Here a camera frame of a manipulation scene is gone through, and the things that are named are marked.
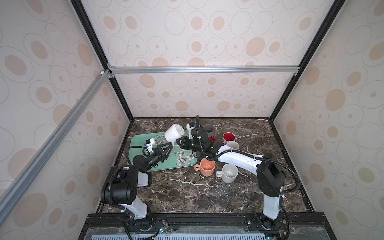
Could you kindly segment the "large grey mug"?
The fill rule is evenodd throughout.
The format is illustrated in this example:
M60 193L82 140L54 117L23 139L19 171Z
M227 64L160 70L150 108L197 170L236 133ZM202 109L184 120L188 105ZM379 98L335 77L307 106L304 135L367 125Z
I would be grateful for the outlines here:
M203 126L203 130L208 134L208 136L213 136L215 127L213 125L206 124Z

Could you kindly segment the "white ribbed mug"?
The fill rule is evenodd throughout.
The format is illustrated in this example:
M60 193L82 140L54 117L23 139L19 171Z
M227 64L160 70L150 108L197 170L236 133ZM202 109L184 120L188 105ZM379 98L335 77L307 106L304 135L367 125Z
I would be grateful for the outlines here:
M179 124L173 124L165 131L165 139L176 147L176 140L185 136L185 130Z

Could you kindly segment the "cream and peach mug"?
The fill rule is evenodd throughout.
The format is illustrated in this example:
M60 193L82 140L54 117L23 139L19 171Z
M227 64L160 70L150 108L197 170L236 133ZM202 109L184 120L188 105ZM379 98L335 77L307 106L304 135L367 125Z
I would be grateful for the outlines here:
M203 176L212 176L215 172L216 162L202 159L200 164L194 166L195 171L200 171Z

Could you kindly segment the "pink mug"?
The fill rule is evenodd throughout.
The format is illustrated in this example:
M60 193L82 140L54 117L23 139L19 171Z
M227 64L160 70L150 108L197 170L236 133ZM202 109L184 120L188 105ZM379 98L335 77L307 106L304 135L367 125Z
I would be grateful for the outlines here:
M240 145L236 141L228 141L226 143L226 146L228 146L229 148L234 149L234 150L239 150L239 148L240 148Z

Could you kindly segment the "cream speckled mug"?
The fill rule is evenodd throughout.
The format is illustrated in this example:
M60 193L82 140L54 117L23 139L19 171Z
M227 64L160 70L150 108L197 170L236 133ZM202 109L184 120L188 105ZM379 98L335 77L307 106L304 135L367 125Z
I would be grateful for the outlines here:
M224 183L231 184L236 180L238 173L238 168L235 165L225 164L221 171L216 171L215 175Z

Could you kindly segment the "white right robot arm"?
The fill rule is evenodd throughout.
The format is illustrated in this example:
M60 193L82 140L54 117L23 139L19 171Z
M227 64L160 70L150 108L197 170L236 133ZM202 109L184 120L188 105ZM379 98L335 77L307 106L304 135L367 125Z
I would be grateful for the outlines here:
M272 154L254 155L213 142L203 128L194 128L190 136L176 140L181 149L200 152L209 161L232 164L254 174L264 195L262 219L275 221L283 209L285 194L301 187L298 174L277 161Z

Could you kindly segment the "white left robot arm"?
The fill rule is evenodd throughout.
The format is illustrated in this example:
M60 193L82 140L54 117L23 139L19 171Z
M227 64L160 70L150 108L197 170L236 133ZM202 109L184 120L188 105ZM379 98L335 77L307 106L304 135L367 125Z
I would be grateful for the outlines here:
M136 155L127 165L111 167L101 191L103 204L119 209L133 220L151 215L150 208L137 197L138 188L152 184L153 176L149 170L168 159L173 144L161 144L152 150L141 148L143 153Z

